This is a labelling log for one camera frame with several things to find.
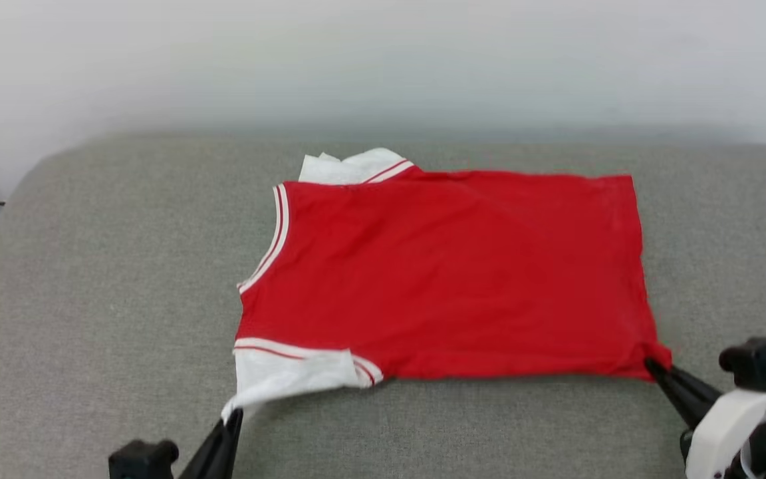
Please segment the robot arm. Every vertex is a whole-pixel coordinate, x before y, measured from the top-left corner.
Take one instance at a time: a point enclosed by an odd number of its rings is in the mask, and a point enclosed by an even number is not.
[[[695,376],[654,361],[646,366],[689,430],[681,437],[688,479],[730,479],[766,473],[766,339],[728,348],[720,365],[738,389],[720,394]]]
[[[242,419],[242,410],[236,409],[228,421],[219,420],[179,479],[231,479]],[[179,448],[170,440],[132,440],[110,455],[108,473],[110,479],[173,479],[170,466],[177,458]]]

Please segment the gray fabric surface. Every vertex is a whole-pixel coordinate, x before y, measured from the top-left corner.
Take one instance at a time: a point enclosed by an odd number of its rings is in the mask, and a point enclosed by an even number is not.
[[[133,437],[188,461],[234,388],[234,285],[303,154],[377,145],[164,138],[46,161],[0,218],[0,477],[103,477]],[[766,335],[766,148],[387,145],[428,170],[632,173],[650,302],[676,361]],[[277,401],[237,477],[682,476],[656,386],[599,378],[391,381]]]

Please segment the white robot part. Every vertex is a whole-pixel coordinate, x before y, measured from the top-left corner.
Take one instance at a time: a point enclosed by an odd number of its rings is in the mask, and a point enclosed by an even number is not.
[[[722,395],[694,430],[684,472],[688,479],[720,479],[766,412],[766,392]]]

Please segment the folded cloth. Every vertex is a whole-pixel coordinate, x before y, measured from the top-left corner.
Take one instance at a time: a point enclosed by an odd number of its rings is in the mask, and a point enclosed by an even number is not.
[[[644,358],[671,364],[629,176],[422,172],[373,151],[386,160],[367,168],[307,157],[301,179],[330,184],[274,188],[273,243],[238,287],[225,414],[392,377],[649,379]]]

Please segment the armhole trim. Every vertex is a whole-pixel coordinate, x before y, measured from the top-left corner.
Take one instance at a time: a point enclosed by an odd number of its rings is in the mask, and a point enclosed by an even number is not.
[[[395,177],[402,172],[406,172],[406,170],[412,168],[415,166],[413,162],[407,160],[406,158],[401,158],[401,161],[398,161],[398,163],[393,164],[392,166],[386,168],[382,172],[378,172],[375,175],[371,176],[369,179],[363,181],[362,183],[379,183],[388,180],[389,178]]]
[[[271,264],[282,251],[285,239],[289,235],[289,197],[286,195],[285,185],[276,185],[273,190],[274,204],[277,207],[277,225],[274,227],[271,246],[268,247],[267,253],[259,261],[259,266],[253,271],[253,275],[237,284],[238,294],[243,294],[244,291],[249,290],[265,274],[265,271],[271,267]]]
[[[274,355],[274,357],[279,357],[281,359],[285,358],[298,361],[321,357],[321,355],[333,355],[347,352],[353,361],[353,369],[358,384],[354,385],[352,382],[346,381],[344,382],[344,385],[370,388],[371,386],[379,384],[383,380],[383,372],[377,364],[374,364],[364,357],[354,355],[350,352],[350,349],[310,349],[286,345],[286,343],[280,343],[270,339],[262,339],[262,337],[240,337],[239,339],[236,339],[233,351],[236,353],[236,361],[241,358],[238,353],[243,353],[244,351],[258,351]]]

